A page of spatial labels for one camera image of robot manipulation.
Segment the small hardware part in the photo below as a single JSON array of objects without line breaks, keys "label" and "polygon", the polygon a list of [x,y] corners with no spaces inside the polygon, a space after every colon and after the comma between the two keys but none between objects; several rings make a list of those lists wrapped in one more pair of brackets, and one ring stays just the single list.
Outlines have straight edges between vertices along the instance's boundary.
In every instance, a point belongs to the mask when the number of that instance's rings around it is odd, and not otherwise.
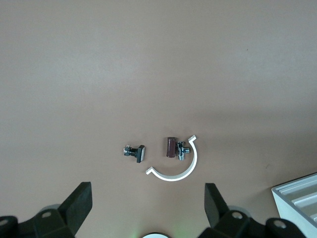
[{"label": "small hardware part", "polygon": [[174,158],[178,154],[179,160],[184,160],[186,153],[190,152],[189,147],[184,147],[185,141],[178,141],[176,137],[167,138],[167,153],[166,156],[169,158]]},{"label": "small hardware part", "polygon": [[176,154],[176,137],[167,138],[167,153],[166,156],[169,158],[174,158]]},{"label": "small hardware part", "polygon": [[140,145],[139,148],[134,149],[130,147],[130,145],[127,145],[123,148],[123,153],[125,156],[134,156],[135,158],[137,158],[137,163],[140,163],[144,159],[145,146]]},{"label": "small hardware part", "polygon": [[190,152],[189,147],[184,147],[184,144],[185,144],[184,141],[178,141],[176,143],[176,148],[177,148],[177,153],[178,153],[178,159],[179,160],[184,160],[185,159],[184,155],[186,153]]}]

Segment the white c-shaped clip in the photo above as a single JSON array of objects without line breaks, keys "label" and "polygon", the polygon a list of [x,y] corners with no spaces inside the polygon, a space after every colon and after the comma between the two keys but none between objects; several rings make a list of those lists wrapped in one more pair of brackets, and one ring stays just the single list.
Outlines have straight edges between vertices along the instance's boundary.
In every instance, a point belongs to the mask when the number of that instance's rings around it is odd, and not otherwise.
[{"label": "white c-shaped clip", "polygon": [[197,150],[196,150],[196,147],[194,145],[194,140],[196,140],[196,136],[195,135],[192,135],[188,139],[188,142],[192,146],[193,151],[194,151],[194,158],[193,158],[193,161],[192,161],[191,165],[188,167],[187,170],[185,170],[184,172],[182,172],[179,175],[168,176],[168,175],[163,175],[160,172],[156,171],[153,167],[150,167],[146,171],[146,174],[149,175],[150,173],[153,173],[159,179],[164,180],[164,181],[170,181],[170,182],[179,181],[179,180],[182,180],[182,179],[186,178],[188,175],[190,175],[192,173],[192,171],[194,170],[194,168],[196,166],[196,163],[197,163]]}]

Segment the white circular base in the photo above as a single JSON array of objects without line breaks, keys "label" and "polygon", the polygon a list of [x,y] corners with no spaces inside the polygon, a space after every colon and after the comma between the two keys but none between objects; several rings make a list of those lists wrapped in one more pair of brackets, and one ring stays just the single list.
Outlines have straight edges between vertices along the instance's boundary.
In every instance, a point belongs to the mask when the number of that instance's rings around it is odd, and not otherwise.
[{"label": "white circular base", "polygon": [[164,236],[162,234],[158,234],[158,233],[152,233],[152,234],[148,234],[145,237],[142,238],[168,238],[167,236]]}]

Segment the white plastic container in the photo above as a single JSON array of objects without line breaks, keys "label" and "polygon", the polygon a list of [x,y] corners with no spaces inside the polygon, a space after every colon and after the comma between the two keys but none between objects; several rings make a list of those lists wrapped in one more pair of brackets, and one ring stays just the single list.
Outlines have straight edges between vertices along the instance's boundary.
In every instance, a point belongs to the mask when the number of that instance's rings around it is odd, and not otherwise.
[{"label": "white plastic container", "polygon": [[317,237],[317,173],[272,188],[281,218],[296,224],[307,238]]}]

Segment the black plastic part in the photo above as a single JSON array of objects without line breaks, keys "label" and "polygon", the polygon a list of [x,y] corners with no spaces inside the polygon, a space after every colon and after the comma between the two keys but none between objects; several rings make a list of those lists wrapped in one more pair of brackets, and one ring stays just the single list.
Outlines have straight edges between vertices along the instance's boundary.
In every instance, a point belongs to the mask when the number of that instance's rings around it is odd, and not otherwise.
[{"label": "black plastic part", "polygon": [[93,207],[92,189],[90,182],[82,182],[60,205],[64,222],[75,235]]},{"label": "black plastic part", "polygon": [[[277,227],[274,222],[282,221],[286,228]],[[281,218],[270,218],[266,221],[266,227],[272,232],[277,238],[292,237],[292,238],[305,238],[303,233],[295,226],[292,222]]]},{"label": "black plastic part", "polygon": [[123,151],[125,156],[134,156],[135,158],[137,158],[137,163],[140,163],[141,161],[143,161],[144,158],[145,146],[140,145],[137,149],[127,146],[124,148]]},{"label": "black plastic part", "polygon": [[0,237],[4,235],[13,235],[18,224],[18,219],[14,216],[0,217]]},{"label": "black plastic part", "polygon": [[48,209],[38,213],[34,218],[37,238],[75,238],[57,209]]},{"label": "black plastic part", "polygon": [[198,238],[305,237],[290,221],[271,218],[267,220],[266,225],[262,225],[243,212],[229,210],[214,183],[205,184],[205,212],[211,227],[205,229]]},{"label": "black plastic part", "polygon": [[144,157],[144,150],[145,150],[145,146],[144,145],[140,145],[138,148],[138,151],[135,155],[135,158],[137,158],[137,163],[140,163],[143,160]]},{"label": "black plastic part", "polygon": [[[234,218],[233,213],[239,213],[242,215],[242,218]],[[239,211],[229,211],[227,212],[218,222],[218,224],[214,227],[215,230],[221,231],[232,238],[243,237],[243,234],[247,232],[249,227],[249,217],[242,212]]]},{"label": "black plastic part", "polygon": [[92,208],[90,182],[82,182],[58,209],[47,209],[18,224],[13,216],[0,217],[0,238],[74,238]]},{"label": "black plastic part", "polygon": [[219,190],[214,183],[205,184],[205,212],[210,224],[210,227],[214,227],[229,211],[229,207],[223,200]]}]

